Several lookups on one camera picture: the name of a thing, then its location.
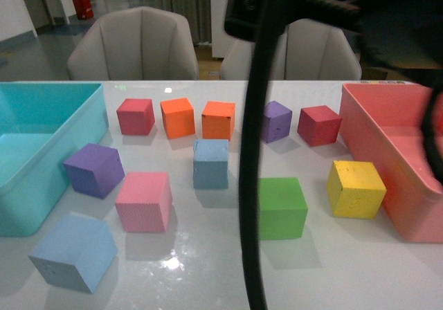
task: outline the chair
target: chair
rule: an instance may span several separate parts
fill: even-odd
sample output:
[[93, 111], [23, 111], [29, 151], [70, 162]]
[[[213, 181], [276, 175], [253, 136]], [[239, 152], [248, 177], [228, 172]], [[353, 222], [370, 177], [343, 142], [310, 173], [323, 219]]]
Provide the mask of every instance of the chair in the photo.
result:
[[71, 80], [197, 80], [187, 19], [149, 7], [99, 18], [67, 62]]
[[[234, 40], [222, 80], [247, 80], [254, 44]], [[342, 30], [301, 19], [288, 25], [275, 51], [272, 80], [360, 80], [361, 67]]]

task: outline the floor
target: floor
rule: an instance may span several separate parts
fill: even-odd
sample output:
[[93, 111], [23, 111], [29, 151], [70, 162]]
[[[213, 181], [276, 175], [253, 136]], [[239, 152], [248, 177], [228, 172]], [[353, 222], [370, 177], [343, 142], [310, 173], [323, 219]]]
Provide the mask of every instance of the floor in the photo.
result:
[[[0, 53], [0, 82], [17, 80], [69, 80], [66, 61], [94, 21], [100, 16], [138, 6], [154, 7], [154, 0], [91, 0], [94, 18], [74, 19], [69, 25]], [[211, 56], [209, 45], [195, 48], [201, 80], [218, 80], [220, 60]]]

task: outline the red plastic bin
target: red plastic bin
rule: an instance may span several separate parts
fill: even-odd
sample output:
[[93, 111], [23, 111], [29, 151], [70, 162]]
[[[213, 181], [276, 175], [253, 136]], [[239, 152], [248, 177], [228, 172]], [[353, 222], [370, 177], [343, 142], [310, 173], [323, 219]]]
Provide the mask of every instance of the red plastic bin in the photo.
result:
[[91, 0], [72, 0], [78, 19], [89, 19], [94, 17]]
[[[417, 84], [344, 84], [340, 135], [355, 160], [374, 163], [387, 189], [382, 206], [399, 234], [443, 243], [443, 187], [419, 129], [430, 93]], [[441, 147], [441, 135], [437, 142]]]

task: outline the gray floor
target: gray floor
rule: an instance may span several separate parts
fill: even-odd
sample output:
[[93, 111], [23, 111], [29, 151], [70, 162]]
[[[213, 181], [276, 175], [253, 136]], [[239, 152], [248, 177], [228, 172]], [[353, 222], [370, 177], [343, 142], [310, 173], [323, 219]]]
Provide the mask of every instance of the gray floor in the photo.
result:
[[154, 6], [154, 0], [91, 0], [91, 3], [94, 18], [74, 19], [68, 26], [0, 53], [0, 82], [68, 80], [66, 61], [97, 18], [117, 10]]

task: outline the foam block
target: foam block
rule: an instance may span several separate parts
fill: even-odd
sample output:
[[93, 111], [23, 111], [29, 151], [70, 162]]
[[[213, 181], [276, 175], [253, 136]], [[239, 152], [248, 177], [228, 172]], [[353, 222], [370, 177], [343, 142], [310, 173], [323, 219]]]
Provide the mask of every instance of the foam block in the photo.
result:
[[275, 142], [289, 135], [291, 130], [292, 110], [276, 101], [271, 101], [264, 108], [262, 140]]
[[195, 189], [228, 187], [228, 140], [200, 139], [194, 142]]
[[187, 98], [162, 101], [160, 106], [168, 139], [195, 134], [194, 108]]
[[302, 108], [297, 132], [309, 144], [319, 146], [335, 143], [341, 117], [328, 106]]
[[123, 135], [149, 135], [155, 123], [152, 99], [126, 99], [117, 117]]
[[307, 204], [295, 177], [259, 180], [260, 239], [301, 237]]
[[97, 144], [84, 146], [63, 166], [75, 191], [101, 199], [125, 177], [118, 151]]
[[65, 215], [29, 259], [48, 284], [93, 293], [116, 253], [106, 222]]
[[166, 172], [130, 172], [116, 199], [127, 232], [161, 233], [168, 228], [172, 193]]
[[201, 114], [204, 139], [232, 138], [235, 125], [235, 103], [208, 101]]
[[372, 219], [386, 187], [373, 163], [334, 161], [327, 180], [327, 194], [335, 217]]

